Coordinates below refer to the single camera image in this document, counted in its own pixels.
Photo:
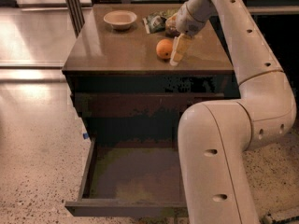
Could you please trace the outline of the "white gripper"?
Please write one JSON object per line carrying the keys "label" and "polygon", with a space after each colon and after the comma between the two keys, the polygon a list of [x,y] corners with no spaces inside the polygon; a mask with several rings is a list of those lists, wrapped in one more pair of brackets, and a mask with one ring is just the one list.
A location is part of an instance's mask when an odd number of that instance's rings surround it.
{"label": "white gripper", "polygon": [[197,35],[206,25],[203,19],[197,19],[184,3],[178,10],[176,18],[176,29],[180,35],[174,39],[170,64],[177,66],[189,49],[192,38]]}

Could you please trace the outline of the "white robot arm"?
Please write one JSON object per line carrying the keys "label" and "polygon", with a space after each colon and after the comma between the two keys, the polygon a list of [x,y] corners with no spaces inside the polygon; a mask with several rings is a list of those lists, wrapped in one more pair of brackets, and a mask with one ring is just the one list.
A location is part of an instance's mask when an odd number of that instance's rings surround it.
{"label": "white robot arm", "polygon": [[177,14],[180,35],[170,63],[217,15],[240,96],[190,106],[178,125],[178,154],[190,224],[260,224],[242,153],[268,145],[294,124],[289,81],[242,0],[189,0]]}

